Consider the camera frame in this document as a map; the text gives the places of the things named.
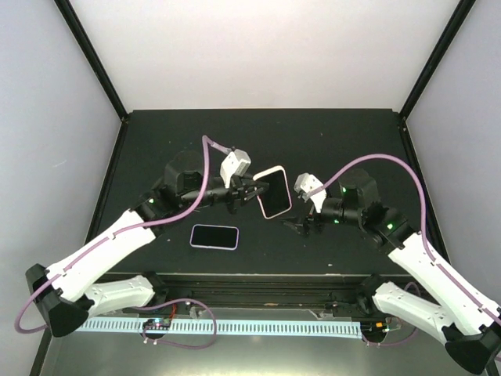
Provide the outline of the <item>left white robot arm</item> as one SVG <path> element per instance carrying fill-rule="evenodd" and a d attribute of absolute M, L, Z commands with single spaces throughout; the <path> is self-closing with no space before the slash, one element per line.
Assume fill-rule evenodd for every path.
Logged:
<path fill-rule="evenodd" d="M 100 283 L 99 278 L 200 206 L 224 204 L 233 210 L 235 204 L 268 193 L 269 183 L 248 174 L 250 164 L 246 152 L 226 150 L 214 177 L 207 151 L 182 151 L 166 164 L 163 176 L 138 204 L 108 229 L 59 262 L 31 266 L 25 277 L 30 302 L 45 322 L 42 328 L 60 338 L 103 313 L 129 307 L 162 311 L 168 293 L 155 273 L 109 283 Z"/>

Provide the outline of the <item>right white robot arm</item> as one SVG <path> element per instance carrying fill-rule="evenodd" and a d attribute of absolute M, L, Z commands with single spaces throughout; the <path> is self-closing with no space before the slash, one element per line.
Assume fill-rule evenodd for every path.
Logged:
<path fill-rule="evenodd" d="M 376 181 L 362 169 L 338 180 L 331 197 L 312 174 L 297 177 L 295 191 L 312 209 L 288 226 L 300 234 L 320 233 L 326 224 L 354 226 L 392 262 L 408 272 L 434 299 L 429 302 L 373 274 L 360 286 L 360 313 L 398 316 L 444 345 L 464 370 L 481 374 L 500 352 L 500 306 L 466 281 L 397 209 L 382 204 Z"/>

